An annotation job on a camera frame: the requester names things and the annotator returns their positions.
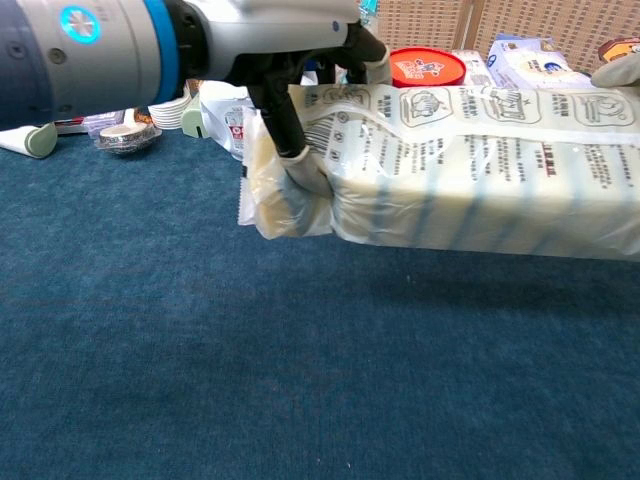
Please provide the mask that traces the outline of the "white plastic tub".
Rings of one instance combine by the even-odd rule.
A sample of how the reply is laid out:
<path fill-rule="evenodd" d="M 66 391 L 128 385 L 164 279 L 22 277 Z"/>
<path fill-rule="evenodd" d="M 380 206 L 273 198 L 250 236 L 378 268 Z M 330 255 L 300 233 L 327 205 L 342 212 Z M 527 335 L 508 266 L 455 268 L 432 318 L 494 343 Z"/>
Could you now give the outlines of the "white plastic tub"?
<path fill-rule="evenodd" d="M 199 87 L 202 121 L 209 135 L 239 161 L 244 156 L 244 113 L 253 109 L 246 87 L 204 81 Z"/>

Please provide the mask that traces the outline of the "red lid noodle cup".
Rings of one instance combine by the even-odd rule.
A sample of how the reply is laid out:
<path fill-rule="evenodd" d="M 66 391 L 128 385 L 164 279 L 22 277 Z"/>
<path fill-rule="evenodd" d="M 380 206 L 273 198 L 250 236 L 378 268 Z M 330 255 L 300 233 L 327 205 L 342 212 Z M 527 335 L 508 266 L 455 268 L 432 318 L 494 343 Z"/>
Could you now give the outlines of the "red lid noodle cup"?
<path fill-rule="evenodd" d="M 394 50 L 390 64 L 397 88 L 458 86 L 466 76 L 466 66 L 458 57 L 427 47 Z"/>

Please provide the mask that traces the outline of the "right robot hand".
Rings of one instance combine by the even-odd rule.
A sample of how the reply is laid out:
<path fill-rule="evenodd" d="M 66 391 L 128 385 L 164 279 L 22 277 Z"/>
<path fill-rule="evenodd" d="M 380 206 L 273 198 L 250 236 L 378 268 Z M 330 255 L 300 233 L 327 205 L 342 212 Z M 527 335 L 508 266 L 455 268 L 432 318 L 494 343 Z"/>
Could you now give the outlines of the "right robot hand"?
<path fill-rule="evenodd" d="M 596 70 L 591 83 L 598 88 L 638 87 L 640 88 L 640 43 L 631 52 Z"/>

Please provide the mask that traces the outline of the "small clear purple box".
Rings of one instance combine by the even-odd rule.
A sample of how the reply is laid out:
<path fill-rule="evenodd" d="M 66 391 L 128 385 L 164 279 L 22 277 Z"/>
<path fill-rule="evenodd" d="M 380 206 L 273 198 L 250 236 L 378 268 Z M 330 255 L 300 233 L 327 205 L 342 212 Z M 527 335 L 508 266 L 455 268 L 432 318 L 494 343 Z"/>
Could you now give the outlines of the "small clear purple box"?
<path fill-rule="evenodd" d="M 122 124 L 124 115 L 124 110 L 90 115 L 83 119 L 82 127 L 91 138 L 95 139 L 102 130 Z"/>

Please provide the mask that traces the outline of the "white red flat box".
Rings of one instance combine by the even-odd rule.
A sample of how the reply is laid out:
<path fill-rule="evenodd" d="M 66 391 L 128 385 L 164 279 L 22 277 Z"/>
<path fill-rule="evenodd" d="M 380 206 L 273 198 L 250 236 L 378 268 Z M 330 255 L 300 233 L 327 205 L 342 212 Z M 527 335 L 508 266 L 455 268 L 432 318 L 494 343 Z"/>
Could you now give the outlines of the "white red flat box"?
<path fill-rule="evenodd" d="M 57 120 L 54 122 L 54 125 L 58 135 L 87 134 L 84 120 L 84 117 L 74 117 L 72 119 Z"/>

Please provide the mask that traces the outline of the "blue table cloth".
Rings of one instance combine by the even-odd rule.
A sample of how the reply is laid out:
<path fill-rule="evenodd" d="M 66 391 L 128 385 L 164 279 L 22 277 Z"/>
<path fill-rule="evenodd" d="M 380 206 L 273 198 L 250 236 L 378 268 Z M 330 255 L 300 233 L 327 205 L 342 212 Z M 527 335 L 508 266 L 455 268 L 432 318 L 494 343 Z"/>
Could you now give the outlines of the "blue table cloth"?
<path fill-rule="evenodd" d="M 240 172 L 0 151 L 0 480 L 640 480 L 640 264 L 268 241 Z"/>

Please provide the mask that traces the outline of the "white long carton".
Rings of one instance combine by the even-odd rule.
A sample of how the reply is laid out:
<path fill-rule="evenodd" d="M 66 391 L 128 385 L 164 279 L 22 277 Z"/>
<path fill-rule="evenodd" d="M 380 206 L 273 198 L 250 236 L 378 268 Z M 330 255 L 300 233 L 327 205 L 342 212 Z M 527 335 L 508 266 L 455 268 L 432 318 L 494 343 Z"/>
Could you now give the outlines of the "white long carton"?
<path fill-rule="evenodd" d="M 465 65 L 466 74 L 463 80 L 464 86 L 497 86 L 485 61 L 483 60 L 483 57 L 478 51 L 453 50 L 452 54 Z"/>

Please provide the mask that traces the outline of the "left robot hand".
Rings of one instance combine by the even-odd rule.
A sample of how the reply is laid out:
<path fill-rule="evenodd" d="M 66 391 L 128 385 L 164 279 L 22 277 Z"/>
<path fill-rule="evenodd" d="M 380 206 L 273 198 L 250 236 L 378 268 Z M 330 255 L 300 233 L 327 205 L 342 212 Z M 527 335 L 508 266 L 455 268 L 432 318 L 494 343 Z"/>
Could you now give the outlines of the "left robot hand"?
<path fill-rule="evenodd" d="M 306 190 L 331 196 L 289 88 L 311 60 L 345 69 L 351 83 L 391 82 L 390 50 L 362 25 L 354 0 L 185 1 L 198 30 L 188 77 L 247 88 L 286 172 Z"/>

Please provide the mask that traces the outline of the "pale blue tissue pack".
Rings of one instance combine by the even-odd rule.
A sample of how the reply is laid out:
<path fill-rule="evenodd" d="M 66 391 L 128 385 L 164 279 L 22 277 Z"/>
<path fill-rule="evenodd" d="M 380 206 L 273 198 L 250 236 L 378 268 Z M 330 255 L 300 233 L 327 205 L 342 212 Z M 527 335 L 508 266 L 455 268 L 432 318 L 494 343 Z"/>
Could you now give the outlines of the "pale blue tissue pack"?
<path fill-rule="evenodd" d="M 509 89 L 584 89 L 591 79 L 574 71 L 547 38 L 502 38 L 493 42 L 487 68 L 497 86 Z"/>

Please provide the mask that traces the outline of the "white plastic sponge pack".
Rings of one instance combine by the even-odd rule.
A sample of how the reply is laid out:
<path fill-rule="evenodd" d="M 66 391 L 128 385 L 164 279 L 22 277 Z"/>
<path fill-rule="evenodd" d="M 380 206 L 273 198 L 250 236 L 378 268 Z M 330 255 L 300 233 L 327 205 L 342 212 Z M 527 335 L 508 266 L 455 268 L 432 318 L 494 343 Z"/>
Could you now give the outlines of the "white plastic sponge pack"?
<path fill-rule="evenodd" d="M 244 118 L 238 221 L 268 239 L 640 262 L 640 92 L 292 87 L 331 198 Z"/>

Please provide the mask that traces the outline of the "Hello Panda biscuit box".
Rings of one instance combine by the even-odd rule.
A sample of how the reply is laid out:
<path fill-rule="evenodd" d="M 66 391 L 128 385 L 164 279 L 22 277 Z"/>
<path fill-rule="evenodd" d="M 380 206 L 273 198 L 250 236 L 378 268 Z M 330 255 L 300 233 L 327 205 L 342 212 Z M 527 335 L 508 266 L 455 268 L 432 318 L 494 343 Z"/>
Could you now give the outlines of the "Hello Panda biscuit box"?
<path fill-rule="evenodd" d="M 599 59 L 604 63 L 636 53 L 640 53 L 640 36 L 609 40 L 598 49 Z"/>

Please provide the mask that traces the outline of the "teal snack bag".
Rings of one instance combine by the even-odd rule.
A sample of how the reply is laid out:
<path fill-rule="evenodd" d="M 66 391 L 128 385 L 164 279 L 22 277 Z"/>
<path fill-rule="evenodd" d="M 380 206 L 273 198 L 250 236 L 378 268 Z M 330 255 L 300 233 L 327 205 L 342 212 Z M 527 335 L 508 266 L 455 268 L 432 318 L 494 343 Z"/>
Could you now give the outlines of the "teal snack bag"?
<path fill-rule="evenodd" d="M 374 34 L 378 33 L 379 0 L 357 0 L 362 25 Z"/>

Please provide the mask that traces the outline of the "pale green holder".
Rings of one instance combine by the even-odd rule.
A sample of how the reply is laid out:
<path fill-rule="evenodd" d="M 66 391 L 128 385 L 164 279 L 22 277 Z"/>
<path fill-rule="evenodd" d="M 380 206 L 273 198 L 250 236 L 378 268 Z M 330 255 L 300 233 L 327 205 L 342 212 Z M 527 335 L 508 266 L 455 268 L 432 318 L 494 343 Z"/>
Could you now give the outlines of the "pale green holder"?
<path fill-rule="evenodd" d="M 209 137 L 199 105 L 189 106 L 185 109 L 181 117 L 181 129 L 185 135 L 192 138 L 206 139 Z"/>

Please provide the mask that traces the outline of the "rattan folding screen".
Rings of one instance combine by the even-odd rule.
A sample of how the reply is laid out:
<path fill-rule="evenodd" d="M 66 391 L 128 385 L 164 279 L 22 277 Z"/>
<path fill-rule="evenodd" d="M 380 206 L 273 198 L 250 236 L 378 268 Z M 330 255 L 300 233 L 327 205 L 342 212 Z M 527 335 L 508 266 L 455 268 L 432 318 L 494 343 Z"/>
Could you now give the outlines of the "rattan folding screen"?
<path fill-rule="evenodd" d="M 378 0 L 378 36 L 393 49 L 487 57 L 499 34 L 550 38 L 571 67 L 591 73 L 601 45 L 640 38 L 640 0 Z"/>

